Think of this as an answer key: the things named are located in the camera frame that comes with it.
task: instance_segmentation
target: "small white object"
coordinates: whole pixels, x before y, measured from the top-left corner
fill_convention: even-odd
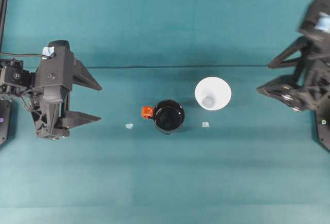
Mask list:
[[[44,56],[52,56],[54,54],[55,47],[44,47],[42,49],[42,55]]]
[[[202,79],[195,88],[195,98],[207,110],[224,108],[232,98],[229,84],[218,77]]]
[[[134,124],[132,124],[132,123],[128,123],[128,124],[126,124],[125,126],[126,126],[126,128],[127,128],[128,130],[131,130],[131,129],[133,128]]]
[[[330,15],[320,12],[320,18],[315,26],[315,29],[318,29],[325,33],[330,33]]]
[[[210,127],[210,124],[208,122],[202,122],[202,127]]]

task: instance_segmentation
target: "metal frame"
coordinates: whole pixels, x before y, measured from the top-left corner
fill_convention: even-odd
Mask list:
[[[6,10],[8,0],[0,0],[0,51],[2,47],[2,39],[5,28]]]

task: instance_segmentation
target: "bolt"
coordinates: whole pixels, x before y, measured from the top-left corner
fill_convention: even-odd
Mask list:
[[[14,72],[13,78],[14,79],[20,79],[21,78],[21,74],[18,73],[18,72]]]
[[[294,106],[294,107],[292,107],[291,109],[292,109],[294,112],[300,112],[300,108],[299,108],[299,107]]]
[[[284,94],[284,95],[282,95],[282,98],[283,98],[284,100],[287,100],[287,101],[291,101],[291,100],[293,100],[293,98],[292,98],[290,95],[288,95],[288,94]]]

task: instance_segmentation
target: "cable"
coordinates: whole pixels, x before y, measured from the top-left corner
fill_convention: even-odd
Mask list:
[[[13,53],[0,52],[0,55],[14,56],[14,57],[44,57],[50,59],[49,56],[45,56],[41,54],[13,54]]]

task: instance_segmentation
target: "mug handle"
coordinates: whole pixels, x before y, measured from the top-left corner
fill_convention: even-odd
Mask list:
[[[154,116],[154,109],[151,106],[142,107],[141,116],[144,119],[152,119]]]

